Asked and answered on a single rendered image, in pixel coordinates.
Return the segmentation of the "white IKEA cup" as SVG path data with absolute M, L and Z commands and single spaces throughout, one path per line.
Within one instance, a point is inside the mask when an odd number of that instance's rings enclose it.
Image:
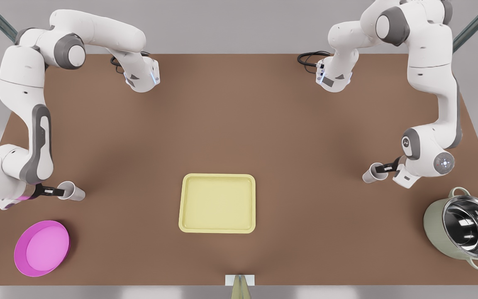
M 382 181 L 388 177 L 387 172 L 378 172 L 377 167 L 383 169 L 382 163 L 373 163 L 370 165 L 370 168 L 362 175 L 362 180 L 367 184 L 371 184 L 372 182 Z
M 64 181 L 60 183 L 57 189 L 63 190 L 63 194 L 59 196 L 59 199 L 68 199 L 72 201 L 82 201 L 85 198 L 85 191 L 80 189 L 79 187 L 71 181 Z

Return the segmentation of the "pale yellow rectangular tray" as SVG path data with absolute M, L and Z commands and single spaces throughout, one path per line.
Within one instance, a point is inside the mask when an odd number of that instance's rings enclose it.
M 182 182 L 178 226 L 185 233 L 251 233 L 256 227 L 254 177 L 187 174 Z

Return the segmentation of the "pink round bowl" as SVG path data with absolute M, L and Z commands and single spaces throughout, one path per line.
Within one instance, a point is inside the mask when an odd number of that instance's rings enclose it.
M 49 274 L 65 260 L 70 247 L 65 226 L 54 220 L 40 221 L 19 237 L 13 255 L 15 266 L 28 277 Z

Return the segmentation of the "sage green steel pot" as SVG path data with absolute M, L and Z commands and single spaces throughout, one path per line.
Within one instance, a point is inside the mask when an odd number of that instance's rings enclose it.
M 438 251 L 478 270 L 478 198 L 467 189 L 455 187 L 447 198 L 430 204 L 423 227 Z

